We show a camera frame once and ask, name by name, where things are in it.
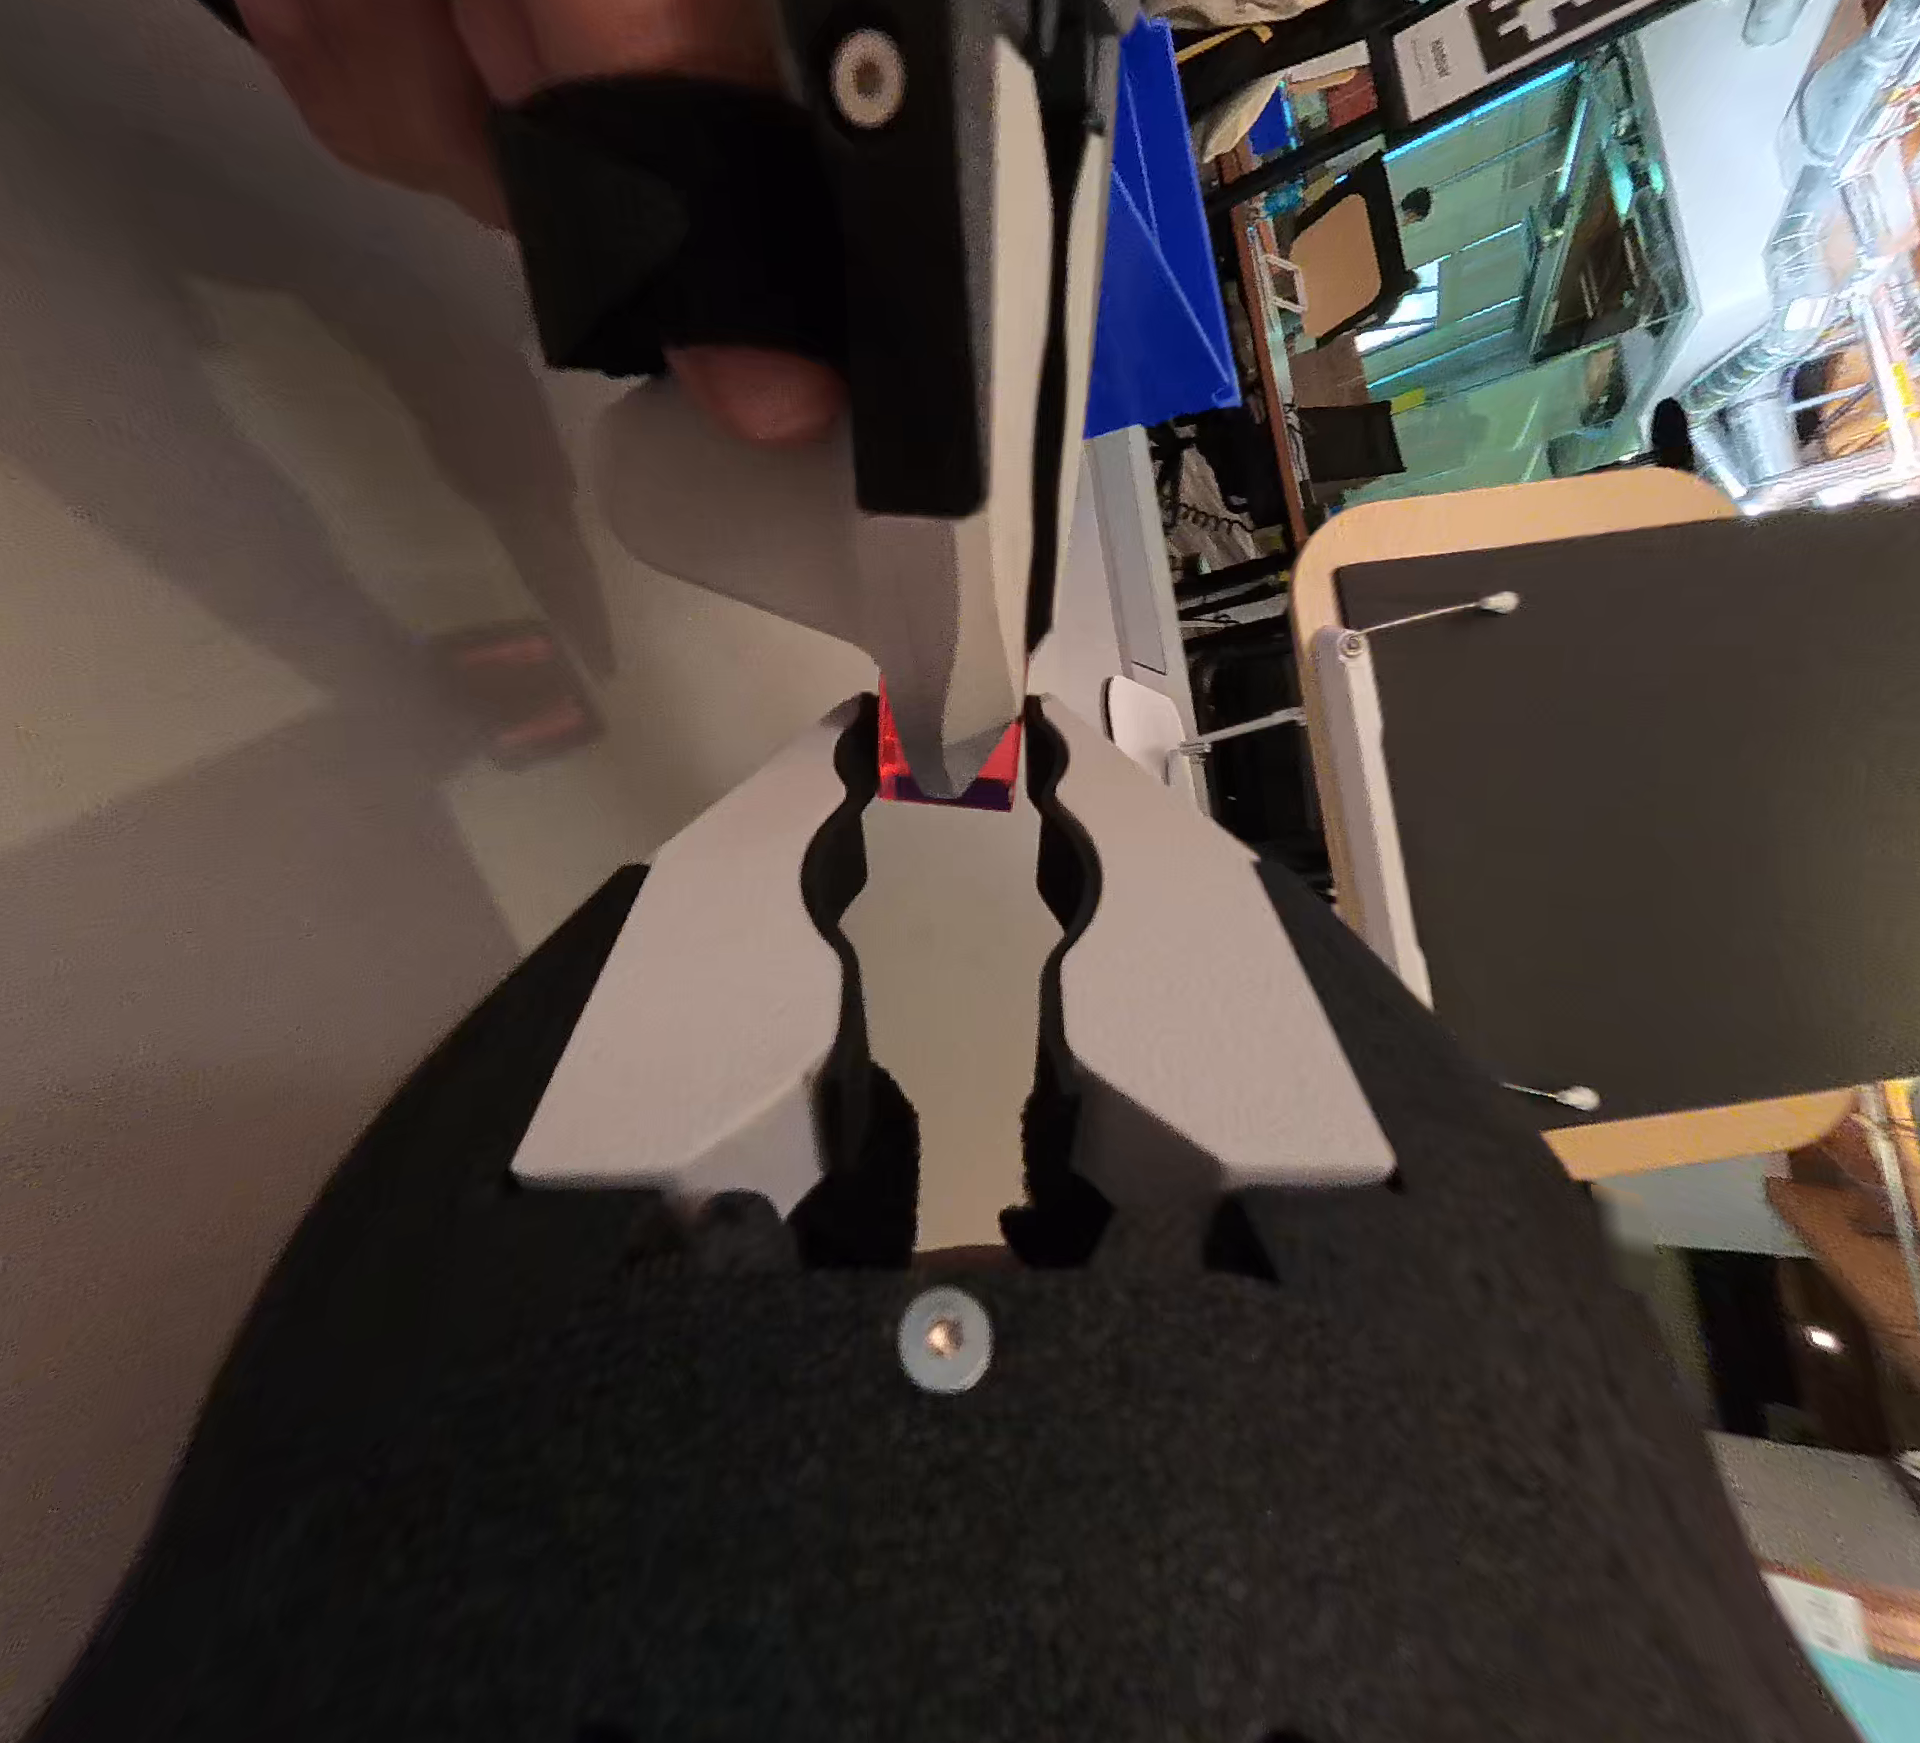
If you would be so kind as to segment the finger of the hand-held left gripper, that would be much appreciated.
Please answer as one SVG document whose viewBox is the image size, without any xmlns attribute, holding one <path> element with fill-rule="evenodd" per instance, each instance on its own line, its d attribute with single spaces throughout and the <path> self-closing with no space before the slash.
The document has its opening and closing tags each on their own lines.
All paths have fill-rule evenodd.
<svg viewBox="0 0 1920 1743">
<path fill-rule="evenodd" d="M 1051 176 L 1037 74 L 996 34 L 973 174 L 969 406 L 980 508 L 862 516 L 862 622 L 917 790 L 963 798 L 1021 716 L 1029 684 L 1039 420 L 1051 328 Z"/>
<path fill-rule="evenodd" d="M 1116 36 L 1070 24 L 1037 72 L 1052 248 L 1033 452 L 1026 656 L 1039 656 L 1057 622 L 1085 458 L 1119 70 Z"/>
</svg>

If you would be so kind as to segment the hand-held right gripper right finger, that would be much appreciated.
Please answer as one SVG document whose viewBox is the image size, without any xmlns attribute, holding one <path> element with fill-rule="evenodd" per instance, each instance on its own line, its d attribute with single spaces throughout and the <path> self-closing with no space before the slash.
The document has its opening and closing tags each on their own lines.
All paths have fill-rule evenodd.
<svg viewBox="0 0 1920 1743">
<path fill-rule="evenodd" d="M 1391 1182 L 1397 1156 L 1260 862 L 1055 698 L 1024 710 L 1039 988 L 1012 1256 L 1081 1270 L 1119 1226 L 1206 1248 L 1248 1194 Z"/>
</svg>

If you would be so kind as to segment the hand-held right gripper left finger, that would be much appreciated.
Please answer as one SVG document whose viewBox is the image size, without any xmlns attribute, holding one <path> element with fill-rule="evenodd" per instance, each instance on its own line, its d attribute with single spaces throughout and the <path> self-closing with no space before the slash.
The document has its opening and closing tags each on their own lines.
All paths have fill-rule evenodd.
<svg viewBox="0 0 1920 1743">
<path fill-rule="evenodd" d="M 872 694 L 836 706 L 645 868 L 512 1156 L 519 1184 L 684 1212 L 750 1194 L 805 1262 L 911 1262 L 921 1128 L 874 1062 L 846 934 L 879 716 Z"/>
</svg>

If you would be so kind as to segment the blue plastic bin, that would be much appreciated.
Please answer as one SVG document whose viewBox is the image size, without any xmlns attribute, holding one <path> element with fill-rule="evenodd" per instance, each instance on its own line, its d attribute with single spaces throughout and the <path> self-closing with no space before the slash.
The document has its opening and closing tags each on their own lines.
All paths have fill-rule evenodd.
<svg viewBox="0 0 1920 1743">
<path fill-rule="evenodd" d="M 1085 436 L 1243 402 L 1174 38 L 1140 20 L 1119 48 L 1106 256 Z"/>
</svg>

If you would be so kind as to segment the small red purple block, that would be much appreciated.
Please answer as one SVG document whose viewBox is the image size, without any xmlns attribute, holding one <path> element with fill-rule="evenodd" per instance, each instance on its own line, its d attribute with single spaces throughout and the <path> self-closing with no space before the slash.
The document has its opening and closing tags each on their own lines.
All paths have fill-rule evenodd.
<svg viewBox="0 0 1920 1743">
<path fill-rule="evenodd" d="M 1016 806 L 1022 768 L 1024 726 L 1014 722 L 998 740 L 993 756 L 960 796 L 932 796 L 922 790 L 907 762 L 891 696 L 876 680 L 876 796 L 888 802 L 922 804 L 945 810 L 1008 814 Z"/>
</svg>

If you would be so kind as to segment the person's left hand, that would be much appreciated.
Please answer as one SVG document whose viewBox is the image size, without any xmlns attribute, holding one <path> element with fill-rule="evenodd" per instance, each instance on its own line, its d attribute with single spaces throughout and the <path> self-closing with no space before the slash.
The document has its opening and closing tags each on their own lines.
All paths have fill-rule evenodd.
<svg viewBox="0 0 1920 1743">
<path fill-rule="evenodd" d="M 336 160 L 517 240 L 553 368 L 834 430 L 843 252 L 773 0 L 229 4 Z"/>
</svg>

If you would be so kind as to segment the wooden back chair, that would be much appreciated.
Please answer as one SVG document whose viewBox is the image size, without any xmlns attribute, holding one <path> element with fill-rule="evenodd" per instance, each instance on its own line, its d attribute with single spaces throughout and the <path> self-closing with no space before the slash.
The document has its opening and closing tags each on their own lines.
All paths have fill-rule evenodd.
<svg viewBox="0 0 1920 1743">
<path fill-rule="evenodd" d="M 1286 260 L 1305 282 L 1302 334 L 1314 346 L 1393 316 L 1418 280 L 1385 158 L 1337 178 L 1301 212 Z"/>
</svg>

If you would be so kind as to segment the black board with wooden edge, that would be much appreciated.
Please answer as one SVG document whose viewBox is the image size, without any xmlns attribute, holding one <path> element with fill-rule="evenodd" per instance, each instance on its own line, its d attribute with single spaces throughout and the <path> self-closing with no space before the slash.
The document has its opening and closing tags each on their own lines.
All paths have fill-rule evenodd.
<svg viewBox="0 0 1920 1743">
<path fill-rule="evenodd" d="M 1784 1154 L 1916 1078 L 1916 504 L 1663 468 L 1337 516 L 1436 1020 L 1574 1180 Z"/>
</svg>

